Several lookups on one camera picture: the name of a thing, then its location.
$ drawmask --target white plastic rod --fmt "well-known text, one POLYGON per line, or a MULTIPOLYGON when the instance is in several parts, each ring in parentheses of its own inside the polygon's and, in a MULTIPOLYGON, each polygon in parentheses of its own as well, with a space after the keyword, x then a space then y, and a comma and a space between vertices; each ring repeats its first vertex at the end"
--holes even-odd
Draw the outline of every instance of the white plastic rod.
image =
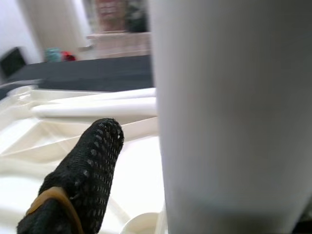
POLYGON ((84 97, 62 98, 62 99, 55 99, 50 102, 53 102, 53 103, 79 102, 80 103, 80 102, 95 101, 95 100, 150 98, 150 97, 156 97, 156 88, 112 92, 112 93, 89 95, 89 96, 84 96, 84 97))
POLYGON ((169 233, 290 233, 312 192, 312 1, 150 7, 169 233))
POLYGON ((155 97, 40 105, 33 107, 32 111, 40 117, 157 115, 155 97))

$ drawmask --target teal object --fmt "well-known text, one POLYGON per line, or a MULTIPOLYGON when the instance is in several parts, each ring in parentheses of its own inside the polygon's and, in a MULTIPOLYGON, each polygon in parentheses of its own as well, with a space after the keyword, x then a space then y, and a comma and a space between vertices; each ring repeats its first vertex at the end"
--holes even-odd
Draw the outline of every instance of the teal object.
POLYGON ((48 48, 44 51, 44 58, 46 62, 61 62, 62 52, 59 48, 48 48))

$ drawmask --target white tube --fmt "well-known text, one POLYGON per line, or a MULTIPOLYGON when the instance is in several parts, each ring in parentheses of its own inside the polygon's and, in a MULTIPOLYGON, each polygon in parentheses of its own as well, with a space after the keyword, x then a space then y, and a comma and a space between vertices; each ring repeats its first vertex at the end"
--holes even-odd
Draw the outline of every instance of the white tube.
POLYGON ((310 3, 150 1, 170 234, 291 232, 312 192, 310 3))
POLYGON ((50 102, 53 103, 73 103, 73 102, 85 102, 96 100, 111 100, 111 99, 129 99, 129 98, 151 98, 156 97, 156 88, 149 89, 137 89, 122 92, 112 92, 104 94, 89 95, 85 97, 71 97, 55 99, 50 102))
POLYGON ((155 97, 40 105, 33 107, 32 112, 41 117, 157 115, 155 97))

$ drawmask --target black tabletop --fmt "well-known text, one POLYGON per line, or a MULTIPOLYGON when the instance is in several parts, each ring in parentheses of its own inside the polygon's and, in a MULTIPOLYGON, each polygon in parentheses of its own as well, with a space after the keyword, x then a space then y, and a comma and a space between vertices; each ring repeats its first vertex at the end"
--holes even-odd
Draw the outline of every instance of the black tabletop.
MULTIPOLYGON (((154 86, 150 56, 31 64, 13 74, 8 82, 35 79, 42 89, 109 92, 154 86)), ((23 85, 0 88, 0 99, 23 85)))

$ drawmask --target black mesh glove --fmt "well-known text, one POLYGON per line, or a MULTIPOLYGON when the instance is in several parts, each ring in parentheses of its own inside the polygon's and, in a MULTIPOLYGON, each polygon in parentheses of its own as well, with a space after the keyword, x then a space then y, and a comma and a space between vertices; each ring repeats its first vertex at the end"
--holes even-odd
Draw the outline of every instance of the black mesh glove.
MULTIPOLYGON (((110 118, 94 122, 77 145, 45 179, 39 195, 62 187, 85 234, 98 233, 109 198, 117 157, 124 141, 121 126, 110 118)), ((56 199, 48 199, 18 224, 18 234, 74 234, 75 229, 56 199)))

